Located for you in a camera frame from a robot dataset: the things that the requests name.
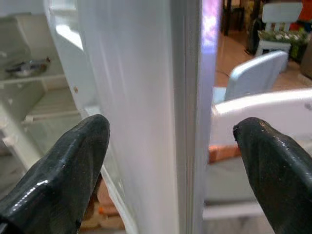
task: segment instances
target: chair backrest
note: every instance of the chair backrest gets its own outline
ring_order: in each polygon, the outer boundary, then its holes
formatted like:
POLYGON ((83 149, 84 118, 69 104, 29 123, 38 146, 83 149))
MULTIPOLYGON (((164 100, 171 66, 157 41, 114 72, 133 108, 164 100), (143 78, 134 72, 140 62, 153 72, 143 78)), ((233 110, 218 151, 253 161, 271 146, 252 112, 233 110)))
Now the chair backrest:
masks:
POLYGON ((225 100, 269 91, 288 59, 283 51, 274 51, 235 67, 225 93, 225 100))
POLYGON ((290 23, 296 22, 302 9, 301 2, 268 3, 263 6, 262 21, 266 23, 265 31, 280 30, 281 23, 285 23, 283 31, 288 31, 290 23))

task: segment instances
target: refrigerator door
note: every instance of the refrigerator door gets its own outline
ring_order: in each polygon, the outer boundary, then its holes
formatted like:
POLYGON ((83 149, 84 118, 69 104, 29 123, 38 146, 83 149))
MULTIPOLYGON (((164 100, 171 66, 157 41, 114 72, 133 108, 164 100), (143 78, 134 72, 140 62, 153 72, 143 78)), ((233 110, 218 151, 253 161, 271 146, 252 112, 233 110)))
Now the refrigerator door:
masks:
POLYGON ((111 138, 102 167, 129 234, 203 231, 216 0, 45 0, 83 117, 111 138))

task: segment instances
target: metal bowl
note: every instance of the metal bowl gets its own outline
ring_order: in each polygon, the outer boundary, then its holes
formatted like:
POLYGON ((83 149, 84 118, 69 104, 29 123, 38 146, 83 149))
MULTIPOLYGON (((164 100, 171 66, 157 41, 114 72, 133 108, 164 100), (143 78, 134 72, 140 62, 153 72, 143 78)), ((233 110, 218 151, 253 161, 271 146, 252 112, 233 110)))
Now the metal bowl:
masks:
POLYGON ((49 58, 24 61, 7 68, 5 71, 19 78, 32 77, 45 72, 50 62, 49 58))

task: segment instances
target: white wall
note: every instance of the white wall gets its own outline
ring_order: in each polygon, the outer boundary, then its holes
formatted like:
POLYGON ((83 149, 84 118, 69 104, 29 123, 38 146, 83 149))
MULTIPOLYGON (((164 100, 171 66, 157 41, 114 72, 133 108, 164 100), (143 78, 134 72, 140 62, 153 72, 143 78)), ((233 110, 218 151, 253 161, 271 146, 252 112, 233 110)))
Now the white wall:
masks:
POLYGON ((0 17, 22 12, 43 14, 43 0, 0 0, 0 17))

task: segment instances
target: shiny black rubber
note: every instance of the shiny black rubber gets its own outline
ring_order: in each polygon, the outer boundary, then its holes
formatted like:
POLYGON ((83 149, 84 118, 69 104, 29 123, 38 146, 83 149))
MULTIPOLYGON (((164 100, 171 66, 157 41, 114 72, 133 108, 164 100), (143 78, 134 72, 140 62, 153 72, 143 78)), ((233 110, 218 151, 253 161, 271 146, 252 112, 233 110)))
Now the shiny black rubber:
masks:
POLYGON ((249 183, 275 233, 312 233, 310 155, 292 138, 255 117, 234 126, 234 137, 249 183))
POLYGON ((66 132, 0 201, 0 233, 77 233, 109 135, 109 122, 101 115, 66 132))

